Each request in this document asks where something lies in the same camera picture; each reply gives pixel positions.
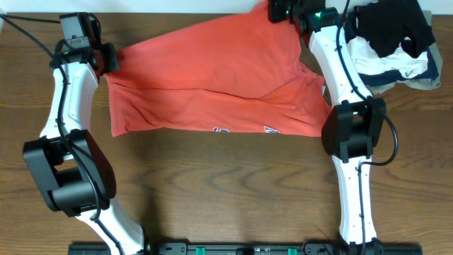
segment wooden table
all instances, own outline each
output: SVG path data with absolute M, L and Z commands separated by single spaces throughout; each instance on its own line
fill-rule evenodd
M 57 14 L 33 14 L 57 19 Z M 102 39 L 117 49 L 219 15 L 99 14 Z M 53 49 L 59 25 L 18 21 Z M 434 91 L 387 91 L 400 152 L 372 171 L 372 211 L 384 242 L 420 242 L 425 254 L 453 250 L 453 17 L 433 29 L 444 67 Z M 308 50 L 302 59 L 319 70 Z M 100 241 L 89 227 L 50 211 L 22 157 L 50 110 L 48 56 L 4 25 L 0 35 L 0 254 L 66 254 L 72 242 Z M 336 239 L 336 171 L 318 138 L 154 130 L 112 138 L 108 89 L 93 102 L 92 134 L 110 160 L 117 197 L 154 241 L 303 242 Z M 383 128 L 375 160 L 389 156 Z

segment white arm segment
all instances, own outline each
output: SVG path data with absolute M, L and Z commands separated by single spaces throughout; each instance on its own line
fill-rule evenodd
M 362 218 L 360 217 L 360 197 L 359 197 L 359 176 L 355 169 L 360 162 L 370 162 L 371 157 L 365 156 L 349 159 L 348 163 L 343 163 L 337 156 L 332 156 L 333 163 L 338 176 L 338 186 L 340 187 L 341 201 L 341 237 L 349 244 L 363 243 L 362 237 Z M 371 203 L 369 198 L 369 167 L 362 165 L 362 196 L 363 214 L 365 216 L 365 242 L 370 242 L 376 237 L 373 219 L 371 216 Z
M 340 58 L 337 52 L 336 34 L 338 27 L 335 25 L 321 28 L 321 31 L 313 32 L 310 37 L 309 48 L 311 53 L 318 60 L 319 66 L 323 71 L 326 79 L 328 91 L 331 95 L 332 106 L 341 104 L 347 100 L 349 103 L 360 102 L 362 99 L 352 91 L 352 87 L 348 81 L 348 77 L 341 65 Z M 341 28 L 340 46 L 343 59 L 345 60 L 348 72 L 354 81 L 354 85 L 359 92 L 365 96 L 371 96 L 371 92 L 363 84 L 359 74 L 355 71 L 354 63 L 348 52 L 348 46 L 345 41 L 345 31 Z
M 331 95 L 332 106 L 341 104 L 342 101 L 355 103 L 362 99 L 352 91 L 348 77 L 343 69 L 336 46 L 336 34 L 338 27 L 332 25 L 322 28 L 321 31 L 313 32 L 310 37 L 309 48 L 318 60 L 319 65 L 326 78 L 327 87 Z M 341 28 L 340 46 L 343 59 L 348 72 L 354 81 L 358 91 L 365 97 L 371 96 L 371 92 L 363 84 L 359 74 L 355 70 L 350 58 L 348 47 L 345 41 L 345 33 Z M 341 223 L 340 234 L 349 244 L 355 242 L 362 243 L 362 219 L 360 218 L 360 197 L 359 181 L 355 168 L 361 161 L 371 161 L 363 157 L 349 159 L 348 163 L 343 163 L 337 156 L 332 156 L 333 163 L 338 175 L 341 200 Z M 362 194 L 365 215 L 365 238 L 370 242 L 376 237 L 376 230 L 371 216 L 371 203 L 369 199 L 369 165 L 362 166 Z
M 104 234 L 104 231 L 90 217 L 96 210 L 89 210 L 76 216 L 77 219 L 88 224 L 110 248 L 112 255 L 120 255 L 115 243 Z M 99 220 L 116 240 L 120 242 L 124 255 L 133 255 L 144 248 L 143 229 L 135 223 L 125 212 L 116 198 L 110 199 L 110 207 L 102 210 Z
M 74 129 L 89 131 L 91 102 L 93 101 L 94 92 L 98 88 L 98 78 L 90 64 L 74 62 L 63 64 L 62 68 L 68 81 L 63 107 L 63 129 L 65 133 L 69 133 Z M 58 68 L 54 70 L 54 78 L 55 92 L 52 107 L 49 119 L 40 135 L 40 137 L 47 136 L 48 139 L 60 136 L 55 119 L 58 114 L 59 100 L 62 97 L 63 76 Z

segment pile of clothes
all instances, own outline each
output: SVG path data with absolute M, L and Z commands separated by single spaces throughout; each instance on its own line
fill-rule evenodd
M 348 14 L 345 36 L 355 68 L 380 94 L 395 83 L 414 89 L 440 86 L 442 58 L 432 34 L 431 13 L 415 0 L 378 1 Z

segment red t-shirt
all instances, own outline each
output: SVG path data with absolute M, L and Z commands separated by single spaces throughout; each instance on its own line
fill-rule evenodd
M 319 137 L 331 108 L 300 53 L 294 25 L 272 24 L 264 3 L 127 47 L 106 75 L 112 135 L 166 127 Z

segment black cable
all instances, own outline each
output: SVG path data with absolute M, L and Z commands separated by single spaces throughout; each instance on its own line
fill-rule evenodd
M 101 22 L 99 22 L 98 17 L 94 16 L 94 14 L 90 13 L 89 16 L 92 17 L 98 24 L 98 28 L 99 28 L 98 34 L 100 35 L 101 34 Z
M 74 160 L 77 162 L 77 164 L 79 164 L 81 166 L 81 168 L 84 170 L 86 176 L 88 177 L 88 182 L 90 183 L 90 186 L 93 189 L 94 198 L 96 201 L 96 214 L 94 216 L 91 216 L 90 220 L 95 221 L 95 220 L 98 220 L 99 215 L 101 215 L 101 204 L 99 203 L 100 195 L 98 193 L 98 189 L 96 188 L 96 182 L 94 181 L 92 175 L 90 174 L 90 172 L 88 171 L 88 169 L 86 168 L 85 164 L 82 162 L 82 160 L 80 159 L 78 154 L 74 151 L 72 146 L 69 144 L 69 141 L 68 141 L 68 139 L 66 139 L 65 134 L 63 132 L 63 121 L 62 121 L 63 120 L 63 108 L 64 108 L 64 99 L 66 98 L 68 81 L 66 78 L 66 73 L 63 70 L 63 67 L 59 66 L 58 69 L 60 70 L 60 72 L 62 73 L 62 76 L 63 76 L 63 89 L 62 89 L 62 96 L 59 99 L 57 119 L 55 119 L 55 122 L 57 122 L 58 132 L 59 132 L 60 137 L 62 138 L 62 142 L 64 143 L 66 148 L 69 150 L 69 153 L 72 154 L 72 156 L 74 157 Z
M 121 249 L 120 242 L 118 240 L 116 240 L 116 238 L 108 231 L 108 229 L 104 226 L 104 224 L 102 224 L 102 222 L 100 220 L 95 220 L 94 222 L 100 227 L 100 229 L 104 232 L 104 234 L 108 238 L 110 238 L 110 240 L 112 240 L 112 242 L 118 248 L 118 251 L 120 252 L 120 255 L 124 255 L 123 252 L 122 252 L 122 249 Z
M 340 61 L 341 61 L 341 65 L 343 66 L 343 69 L 345 70 L 345 73 L 346 73 L 346 77 L 348 78 L 348 81 L 349 83 L 351 84 L 351 87 L 352 87 L 352 90 L 364 101 L 367 103 L 367 105 L 369 107 L 372 107 L 376 110 L 376 112 L 378 112 L 378 114 L 380 114 L 383 119 L 385 119 L 385 121 L 387 122 L 387 124 L 389 124 L 389 127 L 390 127 L 390 130 L 393 134 L 393 137 L 394 137 L 394 151 L 393 153 L 391 154 L 391 156 L 389 157 L 389 159 L 387 159 L 386 161 L 384 162 L 370 162 L 370 161 L 365 161 L 365 162 L 360 162 L 359 165 L 357 166 L 356 170 L 357 170 L 357 175 L 358 175 L 358 178 L 359 178 L 359 197 L 360 197 L 360 217 L 362 219 L 362 251 L 361 251 L 361 254 L 365 254 L 365 250 L 366 250 L 366 239 L 365 239 L 365 216 L 364 216 L 364 213 L 363 213 L 363 194 L 362 194 L 362 165 L 364 164 L 369 164 L 369 165 L 372 165 L 372 166 L 386 166 L 387 164 L 390 164 L 396 157 L 396 155 L 398 154 L 398 149 L 399 149 L 399 143 L 398 143 L 398 135 L 396 134 L 396 129 L 395 129 L 395 126 L 394 124 L 392 123 L 392 121 L 390 120 L 390 118 L 387 116 L 386 113 L 383 113 L 380 111 L 379 108 L 375 107 L 375 105 L 370 101 L 368 100 L 367 98 L 365 98 L 357 89 L 357 87 L 354 85 L 354 82 L 349 74 L 349 71 L 348 71 L 348 68 L 346 67 L 346 63 L 345 63 L 345 60 L 343 59 L 343 55 L 341 53 L 341 46 L 340 46 L 340 31 L 341 31 L 341 28 L 343 27 L 343 24 L 346 20 L 346 12 L 348 10 L 348 7 L 349 7 L 349 2 L 350 0 L 347 0 L 346 1 L 346 6 L 345 6 L 345 9 L 343 11 L 343 15 L 341 17 L 341 23 L 340 25 L 338 26 L 338 30 L 337 30 L 337 35 L 336 35 L 336 46 L 337 46 L 337 52 L 338 52 L 338 56 L 340 58 Z
M 14 19 L 22 20 L 22 21 L 35 21 L 35 22 L 59 24 L 59 21 L 47 20 L 47 19 L 42 19 L 42 18 L 29 18 L 29 17 L 22 17 L 22 16 L 8 15 L 8 14 L 3 14 L 3 16 L 5 18 L 14 18 Z
M 5 17 L 4 14 L 0 14 L 0 18 L 2 18 L 9 25 L 13 26 L 15 29 L 17 29 L 20 32 L 22 32 L 22 34 L 27 35 L 27 37 L 30 38 L 33 42 L 35 42 L 42 50 L 44 50 L 49 55 L 50 58 L 54 57 L 52 52 L 49 49 L 47 49 L 47 47 L 45 47 L 45 45 L 43 45 L 40 41 L 38 41 L 38 39 L 36 39 L 29 32 L 25 31 L 20 26 L 16 25 L 13 21 L 10 21 L 7 17 Z

